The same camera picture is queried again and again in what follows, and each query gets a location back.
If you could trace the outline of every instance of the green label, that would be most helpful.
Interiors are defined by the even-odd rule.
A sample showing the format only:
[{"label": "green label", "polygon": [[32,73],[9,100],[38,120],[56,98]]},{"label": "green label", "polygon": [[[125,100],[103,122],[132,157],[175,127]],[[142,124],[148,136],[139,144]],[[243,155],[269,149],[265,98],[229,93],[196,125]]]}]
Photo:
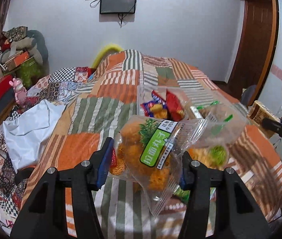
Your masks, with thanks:
[{"label": "green label", "polygon": [[224,122],[229,122],[231,119],[233,119],[233,114],[231,114],[230,116],[228,116]]},{"label": "green label", "polygon": [[224,164],[227,152],[223,146],[214,146],[213,148],[210,148],[210,154],[217,166]]},{"label": "green label", "polygon": [[170,133],[157,129],[145,147],[140,161],[149,167],[153,167],[169,136]]}]

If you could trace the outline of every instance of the food package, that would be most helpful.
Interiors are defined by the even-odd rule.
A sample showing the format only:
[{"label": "food package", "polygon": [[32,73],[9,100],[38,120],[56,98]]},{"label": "food package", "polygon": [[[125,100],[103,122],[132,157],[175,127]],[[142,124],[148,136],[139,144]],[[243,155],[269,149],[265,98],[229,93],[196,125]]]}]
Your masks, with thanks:
[{"label": "food package", "polygon": [[228,144],[236,142],[247,123],[247,118],[232,106],[218,101],[214,101],[207,107],[197,107],[197,109],[204,119],[215,124],[211,132],[214,135],[218,134],[218,137],[221,137],[222,141],[227,141]]},{"label": "food package", "polygon": [[109,172],[119,179],[134,178],[157,216],[180,181],[183,152],[201,136],[207,123],[204,119],[174,122],[132,116],[115,137],[116,166]]},{"label": "food package", "polygon": [[155,90],[152,90],[151,95],[151,101],[140,104],[145,116],[173,121],[180,121],[185,118],[185,111],[180,100],[168,89],[166,90],[166,99]]},{"label": "food package", "polygon": [[[157,108],[153,108],[155,113],[151,112],[149,107],[145,108],[147,103],[150,103],[149,107],[156,105]],[[184,89],[166,86],[137,86],[138,115],[173,121],[187,120],[189,112],[184,107],[189,104],[190,99]]]},{"label": "food package", "polygon": [[205,148],[189,148],[188,153],[193,160],[198,160],[207,168],[224,170],[228,164],[229,153],[226,145],[215,145]]},{"label": "food package", "polygon": [[250,109],[247,118],[251,120],[252,124],[257,126],[260,131],[269,139],[275,133],[271,130],[266,130],[262,127],[262,120],[269,118],[270,120],[280,122],[280,119],[275,116],[271,111],[266,108],[260,101],[255,101]]}]

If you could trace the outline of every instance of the patchwork quilt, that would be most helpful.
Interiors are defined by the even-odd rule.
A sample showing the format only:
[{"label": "patchwork quilt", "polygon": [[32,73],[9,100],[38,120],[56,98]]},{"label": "patchwork quilt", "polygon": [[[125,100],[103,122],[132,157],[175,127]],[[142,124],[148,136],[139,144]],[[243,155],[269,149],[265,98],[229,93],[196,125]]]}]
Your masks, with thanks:
[{"label": "patchwork quilt", "polygon": [[[33,102],[42,97],[71,104],[63,113],[46,149],[28,180],[22,205],[43,173],[51,166],[58,170],[74,167],[102,147],[106,137],[115,137],[126,121],[137,113],[137,85],[159,85],[206,91],[201,103],[213,101],[208,91],[218,91],[246,115],[236,99],[224,93],[198,68],[176,59],[151,57],[136,50],[108,56],[94,75],[85,78],[76,68],[62,69],[41,79],[33,89]],[[231,166],[240,175],[264,216],[270,221],[282,203],[282,162],[271,143],[257,127],[247,125],[238,140],[229,146]],[[93,192],[97,216],[105,238],[177,238],[186,206],[171,199],[164,211],[153,218],[145,196],[132,182],[109,178]],[[68,233],[76,236],[71,189],[66,190]],[[213,233],[213,221],[207,234]]]},{"label": "patchwork quilt", "polygon": [[[47,99],[54,104],[67,105],[76,95],[75,91],[89,77],[88,67],[63,68],[39,80],[29,89],[26,110]],[[7,120],[15,120],[21,114],[15,106]],[[21,209],[22,197],[28,179],[18,185],[14,182],[15,171],[6,147],[3,131],[0,130],[0,210],[8,218],[4,224],[11,229]]]}]

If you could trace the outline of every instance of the stuffed toy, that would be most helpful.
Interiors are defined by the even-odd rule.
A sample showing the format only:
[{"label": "stuffed toy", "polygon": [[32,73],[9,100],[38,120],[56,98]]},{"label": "stuffed toy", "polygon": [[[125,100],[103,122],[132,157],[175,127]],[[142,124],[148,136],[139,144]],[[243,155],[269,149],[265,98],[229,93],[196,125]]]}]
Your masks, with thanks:
[{"label": "stuffed toy", "polygon": [[27,90],[22,84],[22,80],[20,78],[13,78],[12,81],[9,81],[9,85],[14,89],[14,98],[16,99],[16,103],[20,105],[20,107],[24,108],[27,98]]},{"label": "stuffed toy", "polygon": [[[28,30],[27,37],[19,41],[13,41],[10,44],[11,48],[16,48],[16,53],[20,50],[26,49],[29,55],[39,64],[43,65],[48,60],[48,49],[46,47],[43,35],[37,30]],[[3,65],[10,55],[10,50],[4,51],[0,55],[0,63]]]}]

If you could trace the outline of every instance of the pile of clothes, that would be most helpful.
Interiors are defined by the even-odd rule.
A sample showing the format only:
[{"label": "pile of clothes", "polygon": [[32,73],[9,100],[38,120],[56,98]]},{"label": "pile of clothes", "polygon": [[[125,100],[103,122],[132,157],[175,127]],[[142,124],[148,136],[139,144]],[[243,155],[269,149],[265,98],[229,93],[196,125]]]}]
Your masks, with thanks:
[{"label": "pile of clothes", "polygon": [[2,70],[12,70],[8,69],[7,63],[23,52],[27,52],[28,58],[33,57],[39,65],[43,65],[48,60],[45,39],[39,31],[28,30],[28,27],[25,26],[3,31],[0,39],[0,66]]}]

